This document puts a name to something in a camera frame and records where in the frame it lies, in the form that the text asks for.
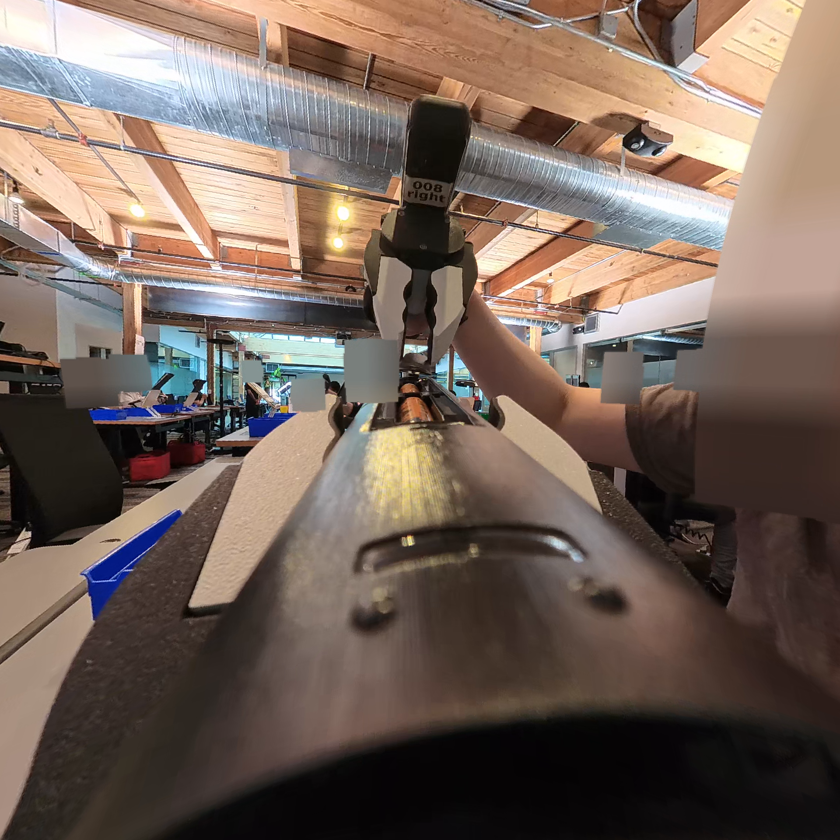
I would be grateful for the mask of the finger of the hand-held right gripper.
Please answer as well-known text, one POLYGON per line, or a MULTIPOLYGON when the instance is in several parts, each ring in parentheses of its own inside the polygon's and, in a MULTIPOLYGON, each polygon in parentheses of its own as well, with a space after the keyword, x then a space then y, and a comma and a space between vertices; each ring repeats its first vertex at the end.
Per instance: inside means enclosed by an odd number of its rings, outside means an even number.
POLYGON ((436 365, 446 354, 466 312, 464 271, 445 266, 430 275, 426 293, 426 319, 430 328, 427 364, 436 365))
POLYGON ((424 320, 424 271, 408 265, 379 265, 373 282, 374 318, 385 340, 402 342, 406 323, 424 320))

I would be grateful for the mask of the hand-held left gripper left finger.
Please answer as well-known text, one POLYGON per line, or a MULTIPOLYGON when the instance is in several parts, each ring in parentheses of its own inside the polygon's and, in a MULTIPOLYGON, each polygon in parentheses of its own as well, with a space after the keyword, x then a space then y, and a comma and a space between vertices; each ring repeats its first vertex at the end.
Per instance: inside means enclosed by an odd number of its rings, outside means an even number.
POLYGON ((319 473, 338 431, 340 399, 297 413, 245 457, 188 603, 193 615, 215 613, 241 592, 319 473))

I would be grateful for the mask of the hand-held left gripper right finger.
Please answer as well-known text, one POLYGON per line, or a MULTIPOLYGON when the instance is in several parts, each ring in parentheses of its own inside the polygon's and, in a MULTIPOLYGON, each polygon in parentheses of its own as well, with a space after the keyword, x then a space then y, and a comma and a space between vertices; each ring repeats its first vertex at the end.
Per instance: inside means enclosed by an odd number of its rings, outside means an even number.
POLYGON ((594 509, 602 510, 586 462, 546 424, 507 395, 491 399, 489 423, 594 509))

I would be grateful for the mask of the copper aaa battery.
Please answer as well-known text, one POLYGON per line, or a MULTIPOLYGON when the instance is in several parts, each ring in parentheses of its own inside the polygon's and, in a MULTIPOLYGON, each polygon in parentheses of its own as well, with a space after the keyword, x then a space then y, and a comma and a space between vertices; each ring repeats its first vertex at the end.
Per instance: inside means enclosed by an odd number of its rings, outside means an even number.
POLYGON ((435 421, 433 409, 424 400, 418 384, 406 382, 400 385, 396 419, 400 424, 427 424, 435 421))

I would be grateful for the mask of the black cylindrical tube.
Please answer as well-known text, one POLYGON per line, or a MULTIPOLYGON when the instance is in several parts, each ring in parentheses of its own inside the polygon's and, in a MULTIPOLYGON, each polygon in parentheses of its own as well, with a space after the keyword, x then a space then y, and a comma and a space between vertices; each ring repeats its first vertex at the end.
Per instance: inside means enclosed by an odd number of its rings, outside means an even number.
POLYGON ((70 838, 838 838, 838 706, 501 431, 366 406, 70 838))

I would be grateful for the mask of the person's right forearm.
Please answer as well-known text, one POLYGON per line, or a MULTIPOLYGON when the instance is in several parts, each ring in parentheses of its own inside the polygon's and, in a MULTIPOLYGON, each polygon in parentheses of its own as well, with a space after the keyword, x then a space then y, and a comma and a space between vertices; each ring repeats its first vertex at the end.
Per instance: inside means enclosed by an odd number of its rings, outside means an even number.
POLYGON ((640 471, 627 438, 626 408, 599 390, 568 385, 502 324, 474 291, 455 349, 487 396, 509 396, 586 461, 640 471))

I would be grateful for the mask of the black office chair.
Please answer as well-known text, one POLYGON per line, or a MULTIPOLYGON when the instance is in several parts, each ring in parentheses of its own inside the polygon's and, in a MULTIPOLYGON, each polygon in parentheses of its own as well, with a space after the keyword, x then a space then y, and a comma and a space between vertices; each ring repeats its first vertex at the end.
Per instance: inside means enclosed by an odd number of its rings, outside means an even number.
POLYGON ((120 516, 122 478, 87 409, 61 395, 2 395, 1 438, 23 481, 32 548, 78 541, 120 516))

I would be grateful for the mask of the thin black ceiling pipe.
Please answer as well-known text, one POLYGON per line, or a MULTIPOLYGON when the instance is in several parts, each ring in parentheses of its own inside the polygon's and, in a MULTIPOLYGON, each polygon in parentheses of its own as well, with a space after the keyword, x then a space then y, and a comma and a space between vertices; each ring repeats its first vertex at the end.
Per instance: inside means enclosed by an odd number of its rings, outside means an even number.
MULTIPOLYGON (((341 196, 345 198, 358 198, 360 200, 373 202, 373 203, 382 203, 387 205, 397 205, 398 201, 396 199, 392 199, 388 196, 373 194, 369 192, 363 192, 359 190, 349 189, 349 188, 340 188, 340 187, 332 187, 329 184, 324 184, 321 182, 312 182, 306 180, 294 180, 290 177, 285 177, 282 175, 274 175, 270 173, 264 173, 260 171, 252 171, 249 169, 245 169, 242 167, 216 163, 215 161, 203 161, 199 159, 194 159, 192 157, 186 157, 182 155, 174 155, 168 154, 164 152, 156 152, 153 150, 146 150, 142 148, 137 148, 133 146, 127 146, 123 143, 112 143, 105 140, 94 140, 88 138, 86 134, 79 134, 79 133, 61 133, 57 129, 41 129, 38 127, 30 126, 21 122, 14 122, 8 121, 5 119, 1 120, 1 127, 4 130, 14 130, 21 133, 33 134, 40 137, 44 137, 50 140, 56 141, 63 141, 69 143, 80 144, 89 149, 105 149, 114 152, 121 152, 123 154, 134 154, 138 156, 142 156, 144 158, 149 158, 157 161, 167 161, 171 163, 179 163, 184 165, 191 165, 195 167, 200 167, 205 170, 216 171, 216 172, 224 172, 231 175, 241 175, 245 177, 250 177, 253 179, 260 179, 262 181, 273 182, 282 185, 289 185, 289 186, 298 186, 300 188, 307 188, 310 190, 316 190, 319 192, 341 196)), ((535 231, 537 233, 546 234, 546 235, 553 235, 555 237, 560 238, 568 238, 573 241, 582 242, 588 245, 596 245, 596 246, 608 246, 612 248, 618 248, 626 251, 631 251, 640 255, 656 257, 660 259, 668 259, 668 260, 675 260, 679 262, 684 262, 692 265, 697 266, 704 266, 713 269, 718 268, 718 263, 710 262, 704 259, 697 259, 688 257, 686 255, 676 255, 670 254, 663 251, 657 251, 651 248, 640 248, 634 245, 623 245, 619 244, 612 240, 604 240, 604 239, 597 239, 593 237, 586 237, 578 234, 570 234, 566 232, 561 232, 559 230, 554 230, 550 228, 543 228, 543 227, 533 227, 528 226, 525 224, 508 222, 499 219, 493 219, 488 216, 478 216, 471 213, 463 213, 459 211, 454 211, 452 209, 448 210, 448 214, 451 217, 456 217, 458 219, 465 219, 470 222, 476 222, 477 224, 491 224, 495 226, 499 226, 502 228, 516 228, 522 229, 526 231, 535 231)))

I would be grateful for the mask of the black ceiling mounted device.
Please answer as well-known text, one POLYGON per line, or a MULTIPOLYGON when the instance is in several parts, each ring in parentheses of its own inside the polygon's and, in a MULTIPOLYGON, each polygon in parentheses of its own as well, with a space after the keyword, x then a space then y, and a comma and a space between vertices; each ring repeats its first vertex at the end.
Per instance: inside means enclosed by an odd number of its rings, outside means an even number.
POLYGON ((649 122, 641 122, 626 132, 623 136, 623 148, 637 156, 658 158, 673 143, 674 136, 652 126, 649 122))

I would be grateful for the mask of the large silver spiral duct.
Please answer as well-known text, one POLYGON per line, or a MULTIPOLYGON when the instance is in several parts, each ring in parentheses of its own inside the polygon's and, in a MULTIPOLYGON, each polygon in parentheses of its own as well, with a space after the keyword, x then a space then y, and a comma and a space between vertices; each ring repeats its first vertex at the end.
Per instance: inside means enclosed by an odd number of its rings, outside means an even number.
MULTIPOLYGON (((60 58, 2 37, 2 87, 209 133, 402 172, 408 105, 310 72, 260 69, 229 49, 176 37, 173 80, 106 60, 60 58)), ((641 171, 473 123, 457 189, 719 250, 733 202, 641 171)))

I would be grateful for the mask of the wooden support post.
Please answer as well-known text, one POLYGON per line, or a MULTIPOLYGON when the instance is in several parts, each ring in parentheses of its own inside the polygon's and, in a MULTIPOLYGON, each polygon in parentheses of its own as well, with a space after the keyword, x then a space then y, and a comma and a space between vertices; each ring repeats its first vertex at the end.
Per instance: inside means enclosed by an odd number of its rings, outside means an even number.
POLYGON ((139 283, 122 283, 122 353, 144 354, 143 287, 139 283))

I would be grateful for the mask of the slim silver spiral duct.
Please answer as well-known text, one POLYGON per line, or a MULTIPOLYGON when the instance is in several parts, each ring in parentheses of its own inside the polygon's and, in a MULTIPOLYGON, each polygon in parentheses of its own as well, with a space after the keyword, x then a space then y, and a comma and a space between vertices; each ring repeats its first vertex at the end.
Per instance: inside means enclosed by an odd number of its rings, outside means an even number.
POLYGON ((143 273, 130 268, 111 266, 86 255, 70 240, 25 207, 1 197, 2 236, 13 244, 74 270, 79 276, 94 280, 141 284, 147 287, 206 291, 241 298, 261 298, 336 305, 362 309, 361 298, 334 296, 294 290, 244 287, 225 283, 191 280, 183 277, 143 273))

